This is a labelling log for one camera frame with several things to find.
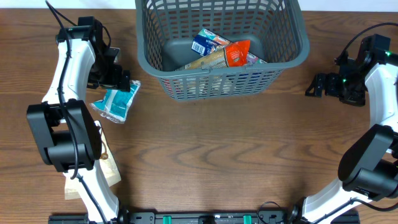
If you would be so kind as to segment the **blue white snack packet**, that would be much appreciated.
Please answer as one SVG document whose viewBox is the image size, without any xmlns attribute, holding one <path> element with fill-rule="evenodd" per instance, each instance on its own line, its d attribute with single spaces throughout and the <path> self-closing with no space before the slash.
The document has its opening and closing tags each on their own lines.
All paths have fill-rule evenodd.
<svg viewBox="0 0 398 224">
<path fill-rule="evenodd" d="M 141 87 L 141 82 L 131 80 L 129 91 L 107 90 L 104 98 L 90 104 L 102 117 L 118 124 L 124 124 L 130 106 L 136 93 Z"/>
</svg>

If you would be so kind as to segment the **orange cracker package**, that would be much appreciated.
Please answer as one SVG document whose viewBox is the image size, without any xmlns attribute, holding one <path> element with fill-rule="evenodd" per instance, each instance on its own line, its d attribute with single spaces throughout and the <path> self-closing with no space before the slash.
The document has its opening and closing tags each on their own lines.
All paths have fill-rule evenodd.
<svg viewBox="0 0 398 224">
<path fill-rule="evenodd" d="M 227 67 L 241 67 L 247 64 L 247 56 L 251 45 L 250 40 L 242 40 L 234 42 L 223 48 L 210 53 L 207 56 L 199 58 L 190 62 L 180 68 L 180 70 L 193 70 L 193 69 L 214 69 L 214 68 L 227 68 Z"/>
</svg>

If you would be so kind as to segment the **blue tissue multipack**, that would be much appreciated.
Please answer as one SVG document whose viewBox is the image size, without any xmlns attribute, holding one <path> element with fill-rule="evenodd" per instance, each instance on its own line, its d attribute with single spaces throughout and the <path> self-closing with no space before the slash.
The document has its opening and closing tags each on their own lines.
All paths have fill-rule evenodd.
<svg viewBox="0 0 398 224">
<path fill-rule="evenodd" d="M 234 42 L 231 42 L 217 34 L 214 34 L 209 30 L 202 29 L 194 37 L 191 49 L 204 57 L 232 43 Z M 253 55 L 252 53 L 248 53 L 247 61 L 247 64 L 266 63 L 264 60 Z"/>
</svg>

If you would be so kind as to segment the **white brown snack bag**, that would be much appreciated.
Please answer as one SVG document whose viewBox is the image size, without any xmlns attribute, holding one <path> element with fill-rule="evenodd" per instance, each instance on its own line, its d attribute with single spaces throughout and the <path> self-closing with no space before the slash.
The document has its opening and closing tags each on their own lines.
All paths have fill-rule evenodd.
<svg viewBox="0 0 398 224">
<path fill-rule="evenodd" d="M 111 187 L 112 185 L 117 184 L 121 181 L 121 175 L 116 165 L 116 161 L 114 160 L 113 154 L 108 146 L 101 123 L 99 121 L 95 121 L 95 125 L 98 128 L 101 136 L 101 155 L 99 159 L 99 164 L 108 185 Z M 80 198 L 80 195 L 78 193 L 78 185 L 79 181 L 77 179 L 71 180 L 68 177 L 66 178 L 64 188 L 65 200 Z"/>
</svg>

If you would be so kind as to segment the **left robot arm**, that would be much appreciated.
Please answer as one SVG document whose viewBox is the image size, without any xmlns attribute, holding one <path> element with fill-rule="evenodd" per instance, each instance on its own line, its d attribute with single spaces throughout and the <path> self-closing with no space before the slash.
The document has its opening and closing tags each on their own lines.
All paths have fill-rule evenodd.
<svg viewBox="0 0 398 224">
<path fill-rule="evenodd" d="M 106 44 L 107 29 L 93 16 L 79 17 L 56 36 L 58 63 L 27 121 L 43 162 L 77 180 L 85 215 L 51 215 L 49 223 L 129 223 L 129 212 L 112 193 L 100 167 L 102 140 L 85 104 L 87 89 L 130 90 L 130 73 L 116 63 L 119 49 Z"/>
</svg>

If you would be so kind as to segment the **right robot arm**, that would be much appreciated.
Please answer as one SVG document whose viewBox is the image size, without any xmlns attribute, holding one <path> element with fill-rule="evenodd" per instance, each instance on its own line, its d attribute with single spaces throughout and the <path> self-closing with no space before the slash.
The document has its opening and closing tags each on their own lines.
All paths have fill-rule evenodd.
<svg viewBox="0 0 398 224">
<path fill-rule="evenodd" d="M 337 97 L 342 103 L 369 103 L 369 129 L 344 153 L 337 178 L 315 195 L 295 204 L 289 223 L 359 223 L 358 205 L 390 212 L 397 205 L 373 205 L 397 198 L 397 54 L 389 50 L 390 38 L 374 34 L 361 41 L 356 59 L 344 51 L 335 63 L 338 73 L 319 73 L 306 96 Z"/>
</svg>

